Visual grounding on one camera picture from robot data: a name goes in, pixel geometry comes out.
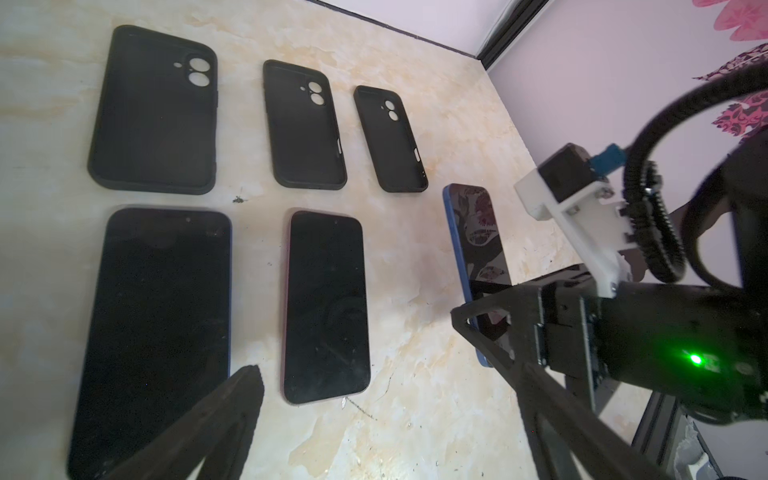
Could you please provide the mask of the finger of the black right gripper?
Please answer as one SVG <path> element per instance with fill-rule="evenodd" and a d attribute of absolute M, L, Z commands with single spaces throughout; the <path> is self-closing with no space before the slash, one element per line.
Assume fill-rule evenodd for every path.
<path fill-rule="evenodd" d="M 545 372 L 536 360 L 515 357 L 474 329 L 469 320 L 491 310 L 513 312 L 508 288 L 451 311 L 453 328 L 480 350 L 515 390 L 528 444 L 541 479 L 579 479 L 580 468 L 594 479 L 664 479 L 666 475 L 634 451 L 583 402 Z"/>

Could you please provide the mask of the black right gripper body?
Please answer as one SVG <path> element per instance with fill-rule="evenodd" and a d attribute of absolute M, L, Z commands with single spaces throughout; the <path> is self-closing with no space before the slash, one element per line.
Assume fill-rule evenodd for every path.
<path fill-rule="evenodd" d="M 603 376 L 593 342 L 595 281 L 583 264 L 548 275 L 540 290 L 543 349 L 547 366 L 593 411 L 606 404 Z"/>

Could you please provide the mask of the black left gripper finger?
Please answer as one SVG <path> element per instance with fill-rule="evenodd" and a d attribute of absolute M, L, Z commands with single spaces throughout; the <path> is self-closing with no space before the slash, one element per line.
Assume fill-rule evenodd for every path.
<path fill-rule="evenodd" d="M 265 394 L 258 366 L 240 368 L 109 479 L 241 477 Z"/>

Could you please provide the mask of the blue edged black smartphone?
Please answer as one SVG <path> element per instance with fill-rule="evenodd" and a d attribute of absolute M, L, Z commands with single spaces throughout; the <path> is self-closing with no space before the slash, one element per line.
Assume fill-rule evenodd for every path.
<path fill-rule="evenodd" d="M 224 382 L 232 224 L 219 212 L 124 208 L 106 225 L 67 461 L 99 479 Z"/>

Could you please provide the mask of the purple smartphone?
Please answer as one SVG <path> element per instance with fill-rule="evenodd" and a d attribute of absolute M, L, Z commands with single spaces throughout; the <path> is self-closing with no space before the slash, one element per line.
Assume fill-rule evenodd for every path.
<path fill-rule="evenodd" d="M 294 405 L 365 390 L 371 378 L 363 229 L 296 211 L 288 238 L 283 394 Z"/>

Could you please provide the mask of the black phone case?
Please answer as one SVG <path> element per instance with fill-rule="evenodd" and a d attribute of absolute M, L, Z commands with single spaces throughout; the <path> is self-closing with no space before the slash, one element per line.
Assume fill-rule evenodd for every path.
<path fill-rule="evenodd" d="M 275 59 L 262 73 L 275 180 L 286 188 L 342 189 L 348 176 L 327 76 Z"/>
<path fill-rule="evenodd" d="M 380 187 L 388 193 L 425 191 L 428 177 L 401 97 L 358 85 L 353 98 Z"/>
<path fill-rule="evenodd" d="M 217 55 L 134 25 L 114 29 L 87 168 L 99 185 L 203 195 L 216 180 Z"/>

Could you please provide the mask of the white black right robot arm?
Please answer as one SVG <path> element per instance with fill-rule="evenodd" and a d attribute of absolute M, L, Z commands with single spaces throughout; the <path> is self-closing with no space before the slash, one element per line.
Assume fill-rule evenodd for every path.
<path fill-rule="evenodd" d="M 665 246 L 673 225 L 661 182 L 644 176 L 643 210 L 609 204 L 604 174 L 625 165 L 610 147 L 574 145 L 517 184 L 529 213 L 554 220 L 580 262 L 505 286 L 474 281 L 454 329 L 515 390 L 543 479 L 660 479 L 663 471 L 599 417 L 623 382 L 680 401 L 708 423 L 767 416 L 767 135 L 737 147 L 710 174 L 682 222 L 681 259 L 702 279 L 635 283 L 622 251 Z"/>

